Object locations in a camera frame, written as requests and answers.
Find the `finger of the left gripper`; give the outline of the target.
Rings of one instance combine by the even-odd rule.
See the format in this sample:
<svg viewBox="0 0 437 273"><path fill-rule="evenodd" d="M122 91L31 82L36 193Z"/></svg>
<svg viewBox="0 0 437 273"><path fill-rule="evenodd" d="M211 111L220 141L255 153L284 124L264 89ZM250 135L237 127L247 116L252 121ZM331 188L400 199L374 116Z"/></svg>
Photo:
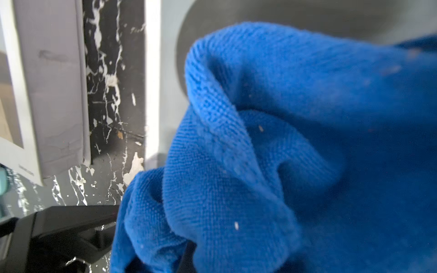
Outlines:
<svg viewBox="0 0 437 273"><path fill-rule="evenodd" d="M1 272L88 273L112 249L118 210L58 206L1 220Z"/></svg>

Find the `grey Twins story book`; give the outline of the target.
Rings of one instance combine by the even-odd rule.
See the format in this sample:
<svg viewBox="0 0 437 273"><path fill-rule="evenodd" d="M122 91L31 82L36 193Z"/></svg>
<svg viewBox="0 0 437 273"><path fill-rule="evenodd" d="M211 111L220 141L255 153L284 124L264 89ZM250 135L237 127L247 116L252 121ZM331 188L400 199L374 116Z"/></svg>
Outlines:
<svg viewBox="0 0 437 273"><path fill-rule="evenodd" d="M195 40L246 21L394 44L437 31L435 1L146 1L146 169L165 163L187 109L184 62Z"/></svg>

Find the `blue microfibre cloth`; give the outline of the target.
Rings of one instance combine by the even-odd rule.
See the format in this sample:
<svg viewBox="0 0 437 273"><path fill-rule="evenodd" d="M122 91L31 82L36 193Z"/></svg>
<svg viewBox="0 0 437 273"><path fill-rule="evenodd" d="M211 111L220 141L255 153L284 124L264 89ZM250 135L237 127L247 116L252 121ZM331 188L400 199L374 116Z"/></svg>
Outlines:
<svg viewBox="0 0 437 273"><path fill-rule="evenodd" d="M437 38L270 23L199 39L165 166L119 208L113 273L434 273Z"/></svg>

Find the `LOEWE white magazine book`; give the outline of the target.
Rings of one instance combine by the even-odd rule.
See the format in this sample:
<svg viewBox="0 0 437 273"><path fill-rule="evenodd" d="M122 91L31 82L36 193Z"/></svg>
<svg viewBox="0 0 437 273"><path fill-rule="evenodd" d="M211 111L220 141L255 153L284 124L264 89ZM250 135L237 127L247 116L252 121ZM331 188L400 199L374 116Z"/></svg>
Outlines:
<svg viewBox="0 0 437 273"><path fill-rule="evenodd" d="M30 182L80 164L91 146L81 1L1 2L1 164Z"/></svg>

